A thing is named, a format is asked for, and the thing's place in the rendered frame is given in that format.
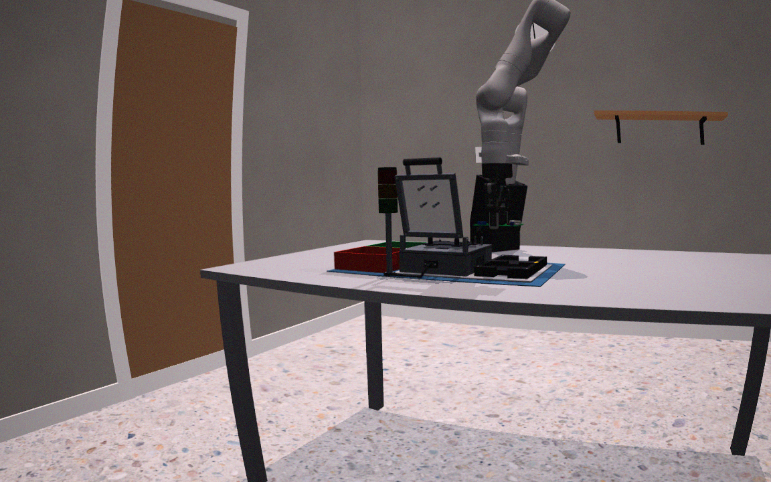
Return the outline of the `red bin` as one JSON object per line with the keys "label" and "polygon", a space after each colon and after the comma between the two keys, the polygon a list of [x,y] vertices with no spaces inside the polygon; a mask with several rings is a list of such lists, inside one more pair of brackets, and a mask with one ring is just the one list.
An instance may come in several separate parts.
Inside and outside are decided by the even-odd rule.
{"label": "red bin", "polygon": [[[399,270],[399,250],[392,248],[392,271]],[[362,246],[334,251],[335,269],[363,272],[387,272],[386,247]]]}

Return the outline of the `green circuit board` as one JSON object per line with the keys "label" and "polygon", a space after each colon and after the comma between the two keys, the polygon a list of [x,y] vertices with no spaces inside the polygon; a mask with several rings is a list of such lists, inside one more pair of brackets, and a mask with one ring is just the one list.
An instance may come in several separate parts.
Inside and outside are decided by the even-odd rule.
{"label": "green circuit board", "polygon": [[[515,223],[515,225],[514,225]],[[508,226],[509,228],[517,228],[518,226],[522,226],[521,222],[510,222],[510,223],[499,223],[499,226]],[[474,226],[489,226],[489,223],[487,222],[477,222],[477,224],[474,224]]]}

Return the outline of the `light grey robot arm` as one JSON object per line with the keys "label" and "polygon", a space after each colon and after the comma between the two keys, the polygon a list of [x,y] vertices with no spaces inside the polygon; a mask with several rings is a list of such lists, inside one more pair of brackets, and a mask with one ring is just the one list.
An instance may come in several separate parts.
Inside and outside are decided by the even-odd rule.
{"label": "light grey robot arm", "polygon": [[[483,163],[512,164],[512,178],[505,178],[508,184],[516,183],[518,165],[529,165],[527,157],[519,155],[527,107],[527,91],[519,85],[539,74],[569,19],[570,10],[565,5],[555,0],[533,0],[495,72],[475,96],[483,140],[481,159]],[[531,39],[533,23],[547,33]],[[513,112],[511,118],[504,120],[503,110]]]}

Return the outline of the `green open bin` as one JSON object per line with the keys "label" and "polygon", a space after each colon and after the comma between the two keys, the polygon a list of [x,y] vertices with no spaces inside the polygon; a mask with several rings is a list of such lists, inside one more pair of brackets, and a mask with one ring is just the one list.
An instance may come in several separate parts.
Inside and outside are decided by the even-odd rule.
{"label": "green open bin", "polygon": [[[413,246],[416,246],[416,245],[422,245],[422,244],[424,244],[424,243],[405,242],[405,249],[413,247]],[[366,245],[366,246],[386,247],[386,243],[372,244],[372,245]],[[400,248],[400,242],[392,241],[392,248]]]}

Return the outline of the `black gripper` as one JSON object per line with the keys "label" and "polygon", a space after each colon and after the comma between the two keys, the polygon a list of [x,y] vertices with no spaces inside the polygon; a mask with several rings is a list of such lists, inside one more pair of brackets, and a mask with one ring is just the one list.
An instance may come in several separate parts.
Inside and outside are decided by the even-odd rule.
{"label": "black gripper", "polygon": [[483,163],[483,177],[489,178],[489,183],[484,184],[489,228],[498,229],[499,223],[508,223],[506,211],[511,207],[511,196],[510,184],[506,184],[505,178],[512,178],[512,164]]}

